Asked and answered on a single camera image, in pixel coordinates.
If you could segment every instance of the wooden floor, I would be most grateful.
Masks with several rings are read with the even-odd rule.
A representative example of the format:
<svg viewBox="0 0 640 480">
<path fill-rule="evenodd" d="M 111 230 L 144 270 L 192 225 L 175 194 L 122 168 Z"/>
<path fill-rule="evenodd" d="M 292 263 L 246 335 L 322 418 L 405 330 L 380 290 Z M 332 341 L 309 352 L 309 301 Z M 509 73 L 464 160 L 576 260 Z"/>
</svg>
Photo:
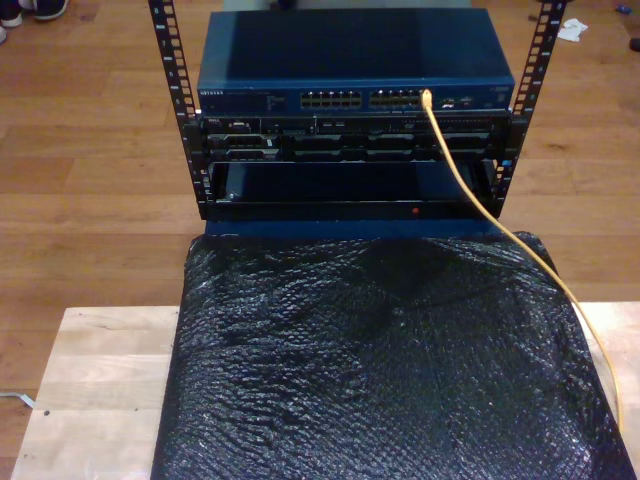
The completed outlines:
<svg viewBox="0 0 640 480">
<path fill-rule="evenodd" d="M 177 5 L 197 78 L 221 1 Z M 503 220 L 539 234 L 582 300 L 640 300 L 640 36 L 617 2 L 581 0 L 559 41 Z M 640 3 L 626 2 L 640 12 Z M 519 77 L 539 5 L 487 6 Z M 144 0 L 72 0 L 0 47 L 0 389 L 35 396 L 64 309 L 176 305 L 202 233 Z M 28 411 L 0 401 L 0 478 Z"/>
</svg>

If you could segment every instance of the black bubble wrap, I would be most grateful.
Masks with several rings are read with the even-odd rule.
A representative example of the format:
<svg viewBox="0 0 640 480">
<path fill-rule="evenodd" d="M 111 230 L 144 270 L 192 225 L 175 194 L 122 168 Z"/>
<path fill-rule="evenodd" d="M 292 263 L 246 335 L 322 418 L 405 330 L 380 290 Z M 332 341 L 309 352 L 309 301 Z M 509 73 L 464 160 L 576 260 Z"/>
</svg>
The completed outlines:
<svg viewBox="0 0 640 480">
<path fill-rule="evenodd" d="M 200 237 L 185 276 L 154 479 L 636 478 L 509 241 Z"/>
</svg>

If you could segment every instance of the open frame rack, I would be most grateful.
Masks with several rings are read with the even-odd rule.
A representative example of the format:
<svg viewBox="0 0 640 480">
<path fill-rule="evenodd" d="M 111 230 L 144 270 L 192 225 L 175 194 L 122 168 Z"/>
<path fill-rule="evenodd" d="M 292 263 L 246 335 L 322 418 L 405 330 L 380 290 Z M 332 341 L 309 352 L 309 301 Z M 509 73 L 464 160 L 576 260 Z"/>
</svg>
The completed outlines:
<svg viewBox="0 0 640 480">
<path fill-rule="evenodd" d="M 275 195 L 268 201 L 250 201 L 234 190 L 234 185 L 239 187 L 239 183 L 246 182 L 247 172 L 255 173 L 257 179 L 254 184 L 258 189 L 271 189 L 278 192 L 283 185 L 278 183 L 279 179 L 286 177 L 287 165 L 291 165 L 291 158 L 279 158 L 274 163 L 275 156 L 280 155 L 284 150 L 277 147 L 272 142 L 296 142 L 296 136 L 287 136 L 286 131 L 279 129 L 277 123 L 270 122 L 266 118 L 231 118 L 229 125 L 240 122 L 249 127 L 252 134 L 255 134 L 252 141 L 267 142 L 262 147 L 269 147 L 262 150 L 261 158 L 242 158 L 242 150 L 236 155 L 238 158 L 228 158 L 227 156 L 216 157 L 213 153 L 211 142 L 224 141 L 223 131 L 216 131 L 216 125 L 208 123 L 206 118 L 199 115 L 196 110 L 194 94 L 189 81 L 189 74 L 182 48 L 180 30 L 176 17 L 173 0 L 148 0 L 153 26 L 160 49 L 160 55 L 165 70 L 169 92 L 175 111 L 176 121 L 180 130 L 180 136 L 184 147 L 185 157 L 189 167 L 189 173 L 193 183 L 193 188 L 200 211 L 200 216 L 204 220 L 360 220 L 360 219 L 474 219 L 478 214 L 472 205 L 460 200 L 456 201 L 416 201 L 415 199 L 403 198 L 367 198 L 359 201 L 358 198 L 340 198 L 339 200 L 322 199 L 323 193 L 317 192 L 318 198 L 306 198 L 296 201 L 291 198 L 291 193 L 287 198 L 279 198 Z M 567 0 L 543 0 L 538 14 L 534 36 L 529 48 L 527 62 L 520 84 L 517 88 L 514 104 L 511 110 L 502 112 L 492 111 L 483 113 L 482 111 L 457 111 L 441 112 L 437 114 L 445 134 L 450 126 L 452 132 L 451 142 L 454 159 L 460 162 L 466 169 L 469 176 L 479 178 L 478 191 L 476 194 L 481 199 L 487 209 L 496 217 L 502 211 L 511 179 L 515 172 L 522 145 L 531 123 L 538 97 L 542 88 L 544 77 L 547 73 L 553 47 L 562 23 Z M 406 134 L 411 142 L 422 142 L 422 155 L 426 160 L 437 160 L 439 150 L 433 143 L 430 127 L 421 113 L 406 113 L 398 115 L 396 123 L 390 115 L 380 117 L 386 125 L 389 125 L 390 132 Z M 300 132 L 305 135 L 325 135 L 331 137 L 336 134 L 335 124 L 323 122 L 323 117 L 309 114 L 301 116 L 299 119 Z M 345 118 L 346 122 L 352 122 L 346 128 L 349 132 L 357 132 L 358 128 L 364 130 L 367 125 L 360 125 L 362 122 L 376 122 L 375 116 Z M 407 121 L 411 124 L 410 131 L 403 131 L 403 126 Z M 463 139 L 460 150 L 456 150 L 454 138 L 459 132 L 467 132 L 469 138 Z M 470 152 L 473 149 L 465 148 L 464 142 L 477 141 L 478 135 L 483 138 L 482 153 L 480 157 Z M 361 151 L 367 155 L 367 136 L 362 136 Z M 273 155 L 273 158 L 264 158 L 264 155 Z M 326 178 L 337 178 L 346 174 L 344 182 L 350 182 L 353 186 L 353 178 L 357 178 L 358 172 L 353 166 L 356 163 L 350 161 L 336 162 L 313 162 L 313 152 L 310 152 L 309 159 L 293 159 L 294 165 L 302 165 L 303 171 L 308 175 L 320 175 L 319 182 L 323 175 Z M 367 168 L 375 175 L 376 165 L 383 163 L 394 163 L 394 171 L 398 172 L 399 178 L 408 174 L 408 166 L 416 168 L 416 162 L 407 162 L 403 158 L 376 158 L 371 155 L 365 163 Z M 239 171 L 238 167 L 252 163 L 251 169 Z M 433 172 L 431 177 L 437 181 L 442 172 L 437 170 L 437 165 L 446 168 L 444 162 L 430 162 Z"/>
</svg>

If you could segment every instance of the cable connector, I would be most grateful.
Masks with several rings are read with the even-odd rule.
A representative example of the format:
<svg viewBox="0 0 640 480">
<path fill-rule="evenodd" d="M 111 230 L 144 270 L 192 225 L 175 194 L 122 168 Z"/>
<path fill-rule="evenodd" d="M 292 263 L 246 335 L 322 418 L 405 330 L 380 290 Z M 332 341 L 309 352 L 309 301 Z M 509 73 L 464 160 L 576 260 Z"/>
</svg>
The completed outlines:
<svg viewBox="0 0 640 480">
<path fill-rule="evenodd" d="M 422 101 L 423 110 L 428 110 L 433 108 L 433 95 L 431 95 L 431 90 L 429 90 L 428 88 L 425 88 L 422 91 L 421 101 Z"/>
</svg>

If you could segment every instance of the black rack shelf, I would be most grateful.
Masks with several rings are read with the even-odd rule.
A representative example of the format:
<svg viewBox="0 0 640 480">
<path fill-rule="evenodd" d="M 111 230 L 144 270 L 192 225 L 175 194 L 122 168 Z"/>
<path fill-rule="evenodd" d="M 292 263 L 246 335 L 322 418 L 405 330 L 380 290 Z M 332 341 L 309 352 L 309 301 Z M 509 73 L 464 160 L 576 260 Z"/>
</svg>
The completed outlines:
<svg viewBox="0 0 640 480">
<path fill-rule="evenodd" d="M 250 202 L 237 193 L 229 193 L 233 175 L 242 165 L 264 165 L 264 162 L 297 163 L 287 168 L 305 171 L 305 165 L 320 162 L 344 165 L 354 162 L 380 162 L 389 168 L 403 163 L 420 164 L 437 158 L 435 145 L 428 145 L 424 137 L 430 134 L 426 119 L 410 110 L 415 106 L 407 100 L 406 112 L 394 122 L 385 116 L 376 125 L 375 116 L 331 117 L 308 115 L 299 121 L 278 118 L 226 118 L 224 124 L 201 118 L 196 111 L 178 20 L 173 0 L 149 0 L 158 48 L 164 66 L 176 121 L 184 147 L 200 215 L 205 220 L 247 219 L 357 219 L 357 218 L 466 218 L 475 219 L 477 213 L 467 202 L 442 198 L 389 199 L 382 202 L 363 198 L 362 201 L 263 201 Z M 502 211 L 511 179 L 520 158 L 527 130 L 540 96 L 542 84 L 567 0 L 543 0 L 536 29 L 528 52 L 527 63 L 511 111 L 452 112 L 438 115 L 441 128 L 451 133 L 449 142 L 454 159 L 459 162 L 478 162 L 473 178 L 479 182 L 474 188 L 481 192 L 481 201 L 496 217 Z M 328 99 L 347 102 L 347 99 Z M 345 110 L 354 108 L 349 105 Z M 301 103 L 313 106 L 313 98 L 301 98 Z M 384 155 L 371 155 L 368 145 L 374 144 Z M 339 154 L 322 154 L 322 145 L 339 147 Z M 304 149 L 297 154 L 296 148 Z M 335 185 L 342 181 L 335 170 Z M 392 170 L 379 175 L 393 174 Z"/>
</svg>

